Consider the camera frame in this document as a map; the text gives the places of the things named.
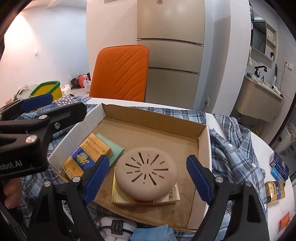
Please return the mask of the left hand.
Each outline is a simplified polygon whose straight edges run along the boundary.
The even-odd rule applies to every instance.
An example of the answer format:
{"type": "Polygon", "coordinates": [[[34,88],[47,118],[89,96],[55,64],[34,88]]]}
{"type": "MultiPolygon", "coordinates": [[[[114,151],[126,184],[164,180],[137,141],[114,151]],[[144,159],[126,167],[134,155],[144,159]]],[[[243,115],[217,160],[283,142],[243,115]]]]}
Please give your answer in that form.
{"type": "Polygon", "coordinates": [[[20,205],[22,201],[22,182],[20,178],[9,180],[4,185],[4,204],[7,209],[12,209],[20,205]]]}

